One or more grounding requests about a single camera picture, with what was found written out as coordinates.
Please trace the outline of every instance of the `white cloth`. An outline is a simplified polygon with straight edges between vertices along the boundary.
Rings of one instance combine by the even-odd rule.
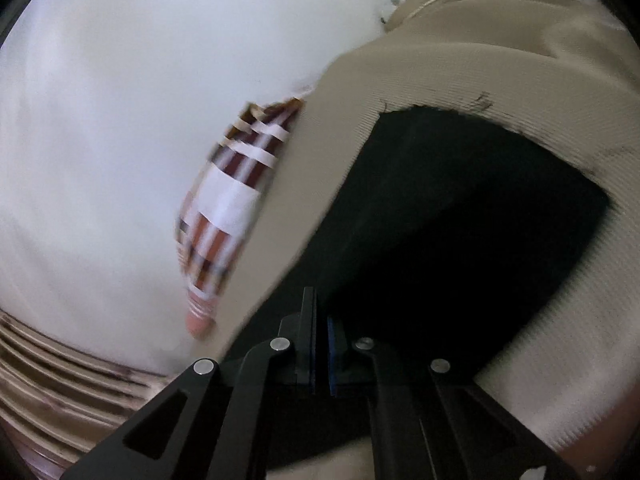
[[[179,370],[180,202],[238,110],[382,34],[378,0],[33,0],[0,50],[0,307]]]

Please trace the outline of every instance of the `beige fabric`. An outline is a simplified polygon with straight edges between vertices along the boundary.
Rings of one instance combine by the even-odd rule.
[[[372,480],[371,440],[364,438],[334,452],[268,473],[267,480]]]
[[[577,166],[614,203],[549,309],[478,377],[561,447],[613,406],[640,367],[638,48],[603,7],[578,0],[409,0],[389,29],[337,60],[309,99],[218,330],[196,355],[220,357],[294,263],[380,112],[424,104],[477,114]]]

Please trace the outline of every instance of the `red and white striped cloth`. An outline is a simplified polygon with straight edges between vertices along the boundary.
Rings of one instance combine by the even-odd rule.
[[[302,105],[295,98],[266,108],[249,104],[184,200],[176,238],[190,304],[186,325],[194,336],[206,332],[215,317],[278,152]]]

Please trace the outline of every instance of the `plaid fabric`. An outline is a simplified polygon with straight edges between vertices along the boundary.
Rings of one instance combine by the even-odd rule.
[[[302,105],[299,99],[266,108],[249,104],[213,149],[187,194],[176,239],[190,315],[214,317],[278,151]]]

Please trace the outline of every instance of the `metal screw head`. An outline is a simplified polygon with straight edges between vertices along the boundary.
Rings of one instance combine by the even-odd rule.
[[[277,337],[276,339],[272,339],[270,343],[270,347],[273,348],[276,352],[282,352],[291,346],[291,341],[289,341],[286,337]]]
[[[373,339],[370,337],[361,337],[353,344],[358,350],[371,350],[374,346]]]
[[[446,374],[451,370],[451,363],[446,359],[434,359],[431,361],[431,370],[437,374]]]
[[[193,365],[193,371],[198,375],[206,375],[215,368],[215,364],[211,359],[200,359]]]

